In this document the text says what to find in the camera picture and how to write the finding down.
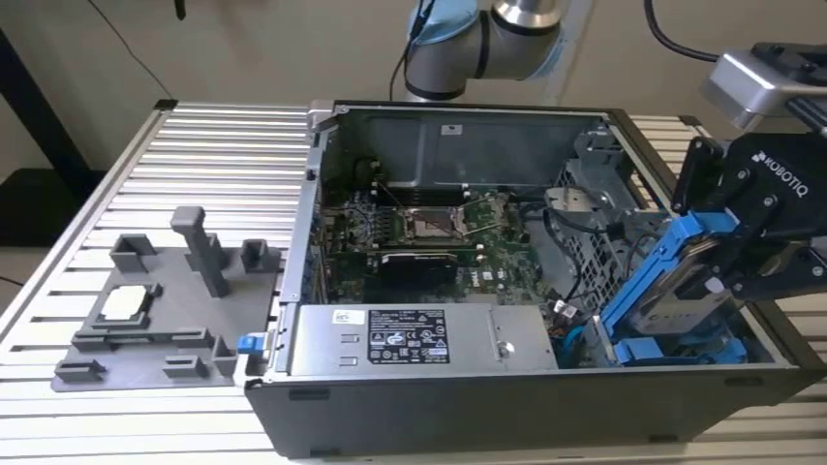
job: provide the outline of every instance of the robotic arm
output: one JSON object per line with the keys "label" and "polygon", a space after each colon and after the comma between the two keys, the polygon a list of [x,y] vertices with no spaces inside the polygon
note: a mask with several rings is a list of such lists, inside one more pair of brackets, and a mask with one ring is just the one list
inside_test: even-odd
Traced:
{"label": "robotic arm", "polygon": [[[727,148],[691,142],[672,198],[680,216],[600,313],[623,363],[736,361],[739,342],[709,329],[732,302],[827,292],[827,259],[811,244],[827,234],[825,64],[827,46],[792,44],[719,59],[704,91],[732,124],[795,116],[811,132],[747,133]],[[665,339],[681,348],[725,343],[705,358],[675,357]]]}
{"label": "robotic arm", "polygon": [[404,83],[415,101],[449,101],[465,81],[525,79],[557,61],[557,0],[497,0],[489,11],[476,0],[428,2],[411,23]]}

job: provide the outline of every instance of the warning label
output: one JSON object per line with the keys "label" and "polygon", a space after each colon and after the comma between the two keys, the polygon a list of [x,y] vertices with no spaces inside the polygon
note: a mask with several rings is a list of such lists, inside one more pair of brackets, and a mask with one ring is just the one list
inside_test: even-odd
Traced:
{"label": "warning label", "polygon": [[370,310],[370,363],[448,363],[444,310]]}

